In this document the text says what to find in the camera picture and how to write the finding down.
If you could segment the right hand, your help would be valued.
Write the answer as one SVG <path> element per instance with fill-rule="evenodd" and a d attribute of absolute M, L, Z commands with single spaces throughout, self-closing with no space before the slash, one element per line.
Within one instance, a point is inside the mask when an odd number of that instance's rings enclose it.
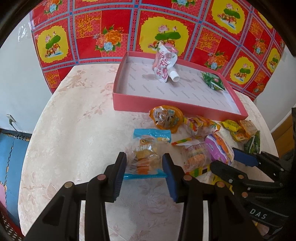
<path fill-rule="evenodd" d="M 263 225 L 255 220 L 253 220 L 253 223 L 263 238 L 269 238 L 277 233 L 277 230 L 273 227 Z"/>

